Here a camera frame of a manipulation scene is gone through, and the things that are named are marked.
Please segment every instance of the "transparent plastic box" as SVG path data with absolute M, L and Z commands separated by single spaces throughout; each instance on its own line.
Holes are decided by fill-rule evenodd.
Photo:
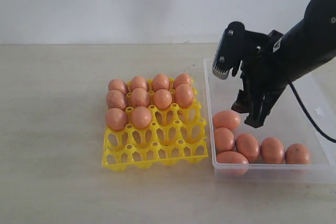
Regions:
M 258 129 L 244 124 L 247 114 L 240 114 L 241 125 L 233 131 L 235 137 L 241 133 L 250 133 L 259 143 L 267 137 L 277 137 L 285 148 L 293 143 L 307 145 L 311 152 L 310 165 L 272 165 L 262 162 L 253 164 L 221 164 L 216 161 L 214 128 L 212 117 L 215 113 L 230 110 L 236 100 L 238 90 L 243 83 L 239 74 L 220 80 L 212 74 L 213 60 L 204 60 L 209 128 L 211 137 L 212 162 L 217 179 L 236 181 L 266 181 L 281 183 L 336 183 L 336 144 L 326 140 L 313 128 L 288 87 L 266 118 L 263 127 Z M 336 137 L 336 116 L 328 105 L 312 74 L 294 82 L 303 103 L 316 123 L 328 135 Z M 241 176 L 227 176 L 228 169 L 245 169 Z

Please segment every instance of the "plastic egg tray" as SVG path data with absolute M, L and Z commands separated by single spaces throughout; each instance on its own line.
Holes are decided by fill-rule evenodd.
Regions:
M 152 80 L 147 80 L 150 91 L 152 122 L 144 129 L 137 129 L 132 123 L 121 131 L 106 127 L 104 134 L 102 165 L 120 172 L 130 165 L 149 168 L 155 162 L 166 166 L 174 165 L 179 160 L 198 163 L 208 156 L 206 147 L 206 120 L 201 117 L 201 104 L 197 101 L 197 90 L 192 88 L 195 99 L 189 108 L 180 108 L 173 103 L 166 110 L 159 110 L 153 104 L 154 91 Z M 174 99 L 170 78 L 170 92 Z M 126 95 L 129 104 L 131 93 Z M 131 122 L 133 107 L 125 112 Z

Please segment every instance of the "robotic arm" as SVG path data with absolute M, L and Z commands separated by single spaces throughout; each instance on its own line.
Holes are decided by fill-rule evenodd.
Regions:
M 248 113 L 245 124 L 263 126 L 289 84 L 336 56 L 336 0 L 311 0 L 303 19 L 286 34 L 265 35 L 232 22 L 225 29 L 213 74 L 225 80 L 241 69 L 243 89 L 232 110 Z

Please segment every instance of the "wire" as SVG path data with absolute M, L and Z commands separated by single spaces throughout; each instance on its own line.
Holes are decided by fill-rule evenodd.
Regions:
M 330 142 L 336 143 L 336 139 L 328 136 L 327 134 L 325 134 L 325 132 L 316 124 L 316 122 L 314 121 L 314 119 L 311 117 L 311 115 L 309 114 L 308 110 L 306 109 L 306 106 L 303 104 L 296 88 L 294 87 L 293 83 L 291 81 L 288 81 L 288 84 L 290 86 L 290 88 L 292 89 L 296 100 L 298 101 L 298 103 L 300 104 L 303 112 L 305 113 L 306 117 L 308 118 L 308 120 L 310 121 L 310 123 L 314 126 L 314 128 L 327 140 L 329 140 Z

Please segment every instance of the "yellow egg tray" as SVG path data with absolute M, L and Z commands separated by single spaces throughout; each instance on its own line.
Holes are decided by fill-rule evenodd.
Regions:
M 116 172 L 130 165 L 149 168 L 153 163 L 161 162 L 166 166 L 179 160 L 198 163 L 208 157 L 206 147 L 206 121 L 201 117 L 201 104 L 197 101 L 197 90 L 192 88 L 195 99 L 189 108 L 180 108 L 173 103 L 166 110 L 159 110 L 153 104 L 154 92 L 152 80 L 147 80 L 150 90 L 152 122 L 144 129 L 137 129 L 131 123 L 121 131 L 106 127 L 104 134 L 102 165 Z M 170 78 L 170 87 L 174 79 Z M 127 94 L 130 104 L 130 93 Z M 129 122 L 134 108 L 125 112 Z

